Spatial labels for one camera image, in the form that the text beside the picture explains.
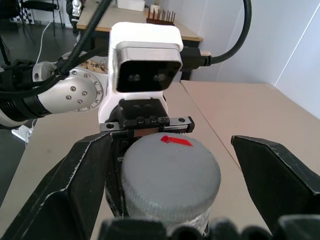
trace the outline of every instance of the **gray bottle cap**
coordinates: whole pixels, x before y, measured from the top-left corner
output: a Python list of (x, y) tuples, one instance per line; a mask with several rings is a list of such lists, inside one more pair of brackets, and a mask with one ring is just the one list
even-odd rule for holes
[[(163, 136), (192, 146), (163, 142)], [(142, 137), (122, 163), (126, 201), (146, 216), (183, 222), (205, 212), (218, 193), (221, 173), (213, 154), (199, 141), (181, 134)]]

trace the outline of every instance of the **dark floor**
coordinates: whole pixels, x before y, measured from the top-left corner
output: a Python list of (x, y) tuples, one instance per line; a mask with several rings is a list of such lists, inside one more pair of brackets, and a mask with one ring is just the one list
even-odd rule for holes
[[(28, 26), (33, 35), (33, 42), (28, 32), (22, 27), (17, 30), (1, 30), (0, 35), (6, 46), (9, 48), (7, 56), (12, 63), (16, 59), (36, 61), (39, 49), (41, 34), (44, 26)], [(41, 61), (56, 61), (61, 55), (70, 52), (76, 42), (72, 29), (48, 27), (43, 35)], [(4, 64), (0, 54), (0, 65)], [(0, 130), (0, 206), (6, 196), (12, 178), (19, 165), (20, 159), (25, 150), (24, 141), (11, 134), (9, 130)]]

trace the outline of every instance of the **tabletop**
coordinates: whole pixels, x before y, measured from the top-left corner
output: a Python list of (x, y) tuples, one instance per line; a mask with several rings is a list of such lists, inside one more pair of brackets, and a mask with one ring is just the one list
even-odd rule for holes
[[(95, 0), (87, 0), (84, 4), (79, 21), (76, 25), (77, 29), (84, 30), (97, 8), (98, 3)], [(119, 22), (131, 22), (131, 23), (146, 23), (146, 15), (142, 11), (133, 11), (120, 9), (116, 7), (109, 7), (104, 13), (100, 23), (98, 24), (96, 31), (110, 32), (113, 25)], [(202, 42), (204, 39), (183, 26), (179, 21), (174, 21), (175, 26), (180, 30), (182, 40), (189, 40), (194, 42)]]
[[(183, 85), (173, 82), (164, 92), (164, 96), (169, 108), (168, 115), (172, 118), (191, 116), (195, 122), (195, 129), (188, 136), (202, 142), (214, 154), (219, 164), (221, 185), (211, 207), (210, 219), (227, 217), (239, 229), (247, 225), (267, 228), (251, 201), (241, 170)], [(0, 208), (0, 236), (4, 234), (41, 179), (69, 152), (73, 144), (98, 132), (97, 110), (49, 115), (38, 120)], [(102, 221), (112, 217), (104, 197), (91, 236), (92, 240), (97, 239)]]
[(320, 120), (266, 83), (182, 81), (205, 119), (239, 164), (232, 135), (284, 145), (320, 175)]

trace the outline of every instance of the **white box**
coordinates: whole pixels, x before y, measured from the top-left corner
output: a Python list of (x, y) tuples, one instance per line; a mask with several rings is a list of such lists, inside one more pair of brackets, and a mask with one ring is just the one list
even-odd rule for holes
[(117, 0), (119, 9), (128, 9), (143, 12), (146, 1), (143, 0)]

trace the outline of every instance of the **chair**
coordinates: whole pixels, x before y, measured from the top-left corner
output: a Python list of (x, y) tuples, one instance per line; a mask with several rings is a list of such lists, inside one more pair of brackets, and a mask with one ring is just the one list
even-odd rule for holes
[[(11, 18), (15, 18), (19, 16), (22, 24), (23, 24), (23, 30), (26, 28), (28, 34), (30, 35), (32, 41), (35, 41), (31, 32), (29, 31), (27, 24), (24, 21), (24, 18), (21, 15), (20, 12), (20, 6), (17, 0), (0, 0), (0, 20), (8, 20)], [(6, 45), (4, 41), (2, 40), (0, 36), (0, 50), (4, 59), (4, 62), (6, 65), (10, 65), (10, 62), (8, 60), (7, 54), (6, 54)]]
[[(29, 17), (26, 12), (26, 9), (34, 9), (34, 10), (52, 12), (52, 17), (55, 18), (55, 10), (59, 9), (59, 7), (60, 7), (58, 0), (56, 0), (56, 4), (54, 3), (54, 0), (52, 0), (52, 3), (43, 2), (43, 1), (36, 1), (36, 0), (27, 0), (27, 1), (20, 0), (20, 3), (21, 3), (21, 15), (22, 15), (22, 11), (24, 11), (28, 21), (29, 21)], [(64, 25), (62, 23), (60, 11), (59, 11), (59, 16), (60, 16), (61, 28), (63, 28)], [(55, 20), (53, 20), (53, 36), (56, 37)]]

